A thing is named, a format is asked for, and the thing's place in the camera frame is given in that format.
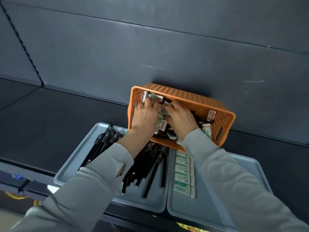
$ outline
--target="person's left hand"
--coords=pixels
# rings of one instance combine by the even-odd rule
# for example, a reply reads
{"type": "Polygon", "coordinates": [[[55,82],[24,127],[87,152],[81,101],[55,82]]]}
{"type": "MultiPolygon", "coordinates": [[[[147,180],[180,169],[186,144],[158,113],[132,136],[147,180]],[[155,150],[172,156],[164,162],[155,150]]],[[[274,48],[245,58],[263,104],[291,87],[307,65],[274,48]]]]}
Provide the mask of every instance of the person's left hand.
{"type": "Polygon", "coordinates": [[[137,129],[150,139],[155,132],[156,124],[158,122],[158,113],[158,100],[154,101],[153,106],[151,105],[150,98],[145,98],[145,105],[141,101],[138,102],[137,106],[134,108],[131,129],[137,129]]]}

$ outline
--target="white scratch mark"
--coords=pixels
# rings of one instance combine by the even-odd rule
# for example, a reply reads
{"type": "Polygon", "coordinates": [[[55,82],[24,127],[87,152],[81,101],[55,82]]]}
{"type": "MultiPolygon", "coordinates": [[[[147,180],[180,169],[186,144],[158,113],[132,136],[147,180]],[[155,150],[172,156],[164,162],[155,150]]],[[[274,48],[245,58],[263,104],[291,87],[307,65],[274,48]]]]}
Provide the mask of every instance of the white scratch mark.
{"type": "Polygon", "coordinates": [[[260,81],[243,81],[243,82],[263,82],[263,80],[260,80],[260,81]]]}
{"type": "Polygon", "coordinates": [[[144,67],[151,67],[153,70],[155,70],[154,68],[161,68],[163,69],[162,67],[154,67],[154,66],[147,66],[147,65],[141,65],[141,66],[144,66],[144,67]]]}

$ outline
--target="hand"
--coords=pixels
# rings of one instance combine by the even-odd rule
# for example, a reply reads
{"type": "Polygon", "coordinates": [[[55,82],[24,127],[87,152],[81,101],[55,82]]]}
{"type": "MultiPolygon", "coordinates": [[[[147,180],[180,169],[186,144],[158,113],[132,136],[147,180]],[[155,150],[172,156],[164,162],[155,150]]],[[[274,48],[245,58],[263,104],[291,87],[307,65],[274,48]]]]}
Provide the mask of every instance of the hand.
{"type": "Polygon", "coordinates": [[[159,102],[156,99],[153,106],[151,105],[151,99],[145,99],[145,105],[142,102],[138,102],[134,109],[134,116],[132,120],[132,129],[138,129],[143,132],[144,135],[149,136],[149,139],[153,136],[158,122],[159,102]]]}
{"type": "Polygon", "coordinates": [[[181,106],[176,100],[171,102],[170,106],[166,106],[171,117],[164,117],[172,127],[177,136],[183,140],[191,131],[198,128],[192,113],[181,106]]]}

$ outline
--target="tray containing pens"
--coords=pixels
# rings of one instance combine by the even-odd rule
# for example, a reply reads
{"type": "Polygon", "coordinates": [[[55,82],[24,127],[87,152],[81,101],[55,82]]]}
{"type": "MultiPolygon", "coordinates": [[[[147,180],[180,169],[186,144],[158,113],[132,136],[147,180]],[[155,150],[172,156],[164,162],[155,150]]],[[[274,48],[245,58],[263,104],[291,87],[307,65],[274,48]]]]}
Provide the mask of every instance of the tray containing pens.
{"type": "MultiPolygon", "coordinates": [[[[98,155],[127,133],[126,128],[97,123],[81,141],[54,177],[54,182],[65,184],[82,166],[87,166],[98,155]]],[[[168,194],[172,150],[149,142],[137,155],[134,165],[124,177],[113,201],[160,213],[164,211],[168,194]]]]}

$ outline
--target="panel seam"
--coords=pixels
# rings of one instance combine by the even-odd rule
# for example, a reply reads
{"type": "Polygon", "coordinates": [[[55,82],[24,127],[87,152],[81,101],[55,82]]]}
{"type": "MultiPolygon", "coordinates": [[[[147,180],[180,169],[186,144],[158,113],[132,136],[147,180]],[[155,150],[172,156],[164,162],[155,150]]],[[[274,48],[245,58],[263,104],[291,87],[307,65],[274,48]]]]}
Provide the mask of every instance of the panel seam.
{"type": "Polygon", "coordinates": [[[9,23],[10,23],[10,25],[11,25],[11,27],[12,27],[12,29],[13,29],[15,35],[16,35],[16,37],[18,38],[18,40],[19,40],[19,42],[20,42],[20,44],[21,44],[23,50],[25,51],[25,53],[26,53],[26,55],[27,55],[27,57],[28,57],[28,59],[29,59],[31,65],[32,65],[34,71],[36,72],[36,74],[37,74],[37,76],[38,76],[38,78],[39,78],[39,80],[40,80],[40,82],[41,82],[41,86],[44,86],[44,81],[42,80],[42,78],[41,78],[41,76],[40,76],[40,74],[39,74],[39,71],[37,70],[37,67],[34,65],[33,60],[31,59],[30,54],[28,53],[28,50],[27,50],[27,48],[26,48],[24,42],[22,41],[22,39],[21,39],[21,37],[20,37],[20,35],[19,35],[19,33],[18,33],[18,31],[17,31],[15,25],[12,23],[12,20],[11,20],[9,14],[7,13],[7,11],[6,11],[6,9],[5,9],[3,3],[2,3],[2,0],[0,0],[0,6],[1,6],[1,8],[2,8],[4,14],[6,15],[6,18],[7,18],[7,20],[9,21],[9,23]]]}

